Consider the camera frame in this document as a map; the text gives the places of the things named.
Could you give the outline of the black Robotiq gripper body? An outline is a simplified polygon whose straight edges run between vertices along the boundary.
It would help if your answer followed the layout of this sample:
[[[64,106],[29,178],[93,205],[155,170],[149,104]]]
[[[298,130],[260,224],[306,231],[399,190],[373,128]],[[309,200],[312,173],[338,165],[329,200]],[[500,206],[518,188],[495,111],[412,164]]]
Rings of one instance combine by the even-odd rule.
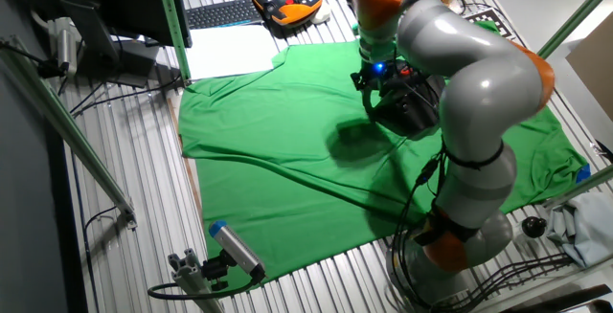
[[[395,90],[413,90],[423,83],[420,72],[404,59],[363,62],[358,72],[351,73],[351,79],[358,91],[378,91],[380,97]]]

